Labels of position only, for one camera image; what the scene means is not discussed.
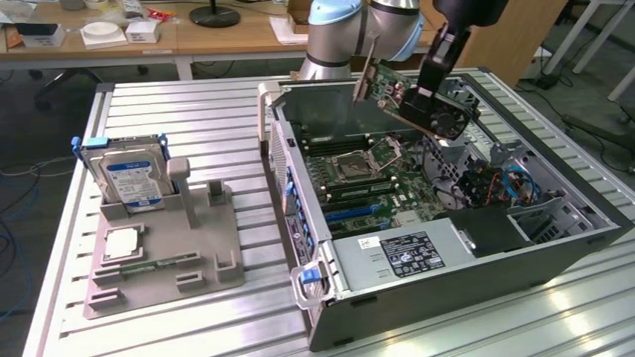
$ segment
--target table leg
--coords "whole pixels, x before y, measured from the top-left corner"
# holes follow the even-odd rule
[[[192,80],[192,56],[175,57],[176,70],[179,71],[179,80]]]
[[[624,79],[621,80],[621,82],[617,84],[617,86],[615,87],[613,91],[611,92],[611,94],[608,94],[608,97],[607,99],[613,102],[615,100],[617,100],[619,96],[621,95],[621,93],[624,92],[625,90],[625,87],[628,87],[631,85],[631,83],[633,82],[635,80],[635,66],[633,66],[633,69],[631,69],[631,72],[628,72],[628,74],[625,75]]]
[[[567,38],[563,41],[563,44],[559,46],[557,51],[553,54],[553,57],[547,63],[547,67],[544,67],[544,73],[549,74],[553,72],[553,69],[557,66],[559,61],[563,59],[564,54],[568,51],[568,48],[571,47],[571,44],[575,41],[575,38],[577,37],[580,31],[583,30],[584,25],[588,22],[588,19],[593,15],[596,9],[599,6],[599,1],[597,0],[591,0],[591,3],[587,6],[587,9],[583,12],[583,15],[579,17],[577,22],[573,25],[573,28],[568,32]]]
[[[628,1],[628,3],[624,4],[619,12],[615,14],[613,18],[608,21],[608,24],[605,24],[604,29],[601,30],[601,33],[599,34],[597,38],[593,41],[593,44],[591,47],[588,47],[587,52],[584,53],[583,58],[577,62],[577,65],[575,65],[573,68],[573,73],[577,74],[579,72],[583,71],[584,66],[587,65],[588,61],[591,60],[591,57],[595,55],[595,52],[597,52],[597,49],[600,48],[601,44],[605,41],[605,38],[611,33],[613,32],[619,22],[624,18],[625,14],[628,13],[631,7],[633,6],[633,1]]]

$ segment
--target side panel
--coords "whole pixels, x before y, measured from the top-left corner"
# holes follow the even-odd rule
[[[611,231],[605,239],[612,241],[624,232],[624,228]],[[335,303],[323,309],[309,335],[309,350],[325,350],[547,283],[573,262],[596,251],[596,242],[597,237],[572,240],[357,300]]]

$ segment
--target desk lamp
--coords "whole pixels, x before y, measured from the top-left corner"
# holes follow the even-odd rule
[[[240,22],[236,10],[216,6],[216,0],[209,0],[209,6],[197,7],[189,12],[191,21],[207,28],[227,28]]]

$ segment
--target motherboard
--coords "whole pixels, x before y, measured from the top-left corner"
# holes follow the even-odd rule
[[[307,144],[308,175],[333,239],[427,222],[445,211],[417,148],[395,134]]]

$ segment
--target metal workbench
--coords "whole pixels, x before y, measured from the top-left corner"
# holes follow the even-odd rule
[[[493,75],[463,70],[628,218],[635,194]],[[164,132],[187,156],[192,185],[233,191],[244,286],[92,321],[83,299],[99,189],[77,163],[25,356],[579,356],[635,351],[635,237],[576,263],[545,285],[311,354],[257,151],[256,86],[283,77],[117,84],[95,96],[84,137]],[[503,141],[515,134],[483,109]]]

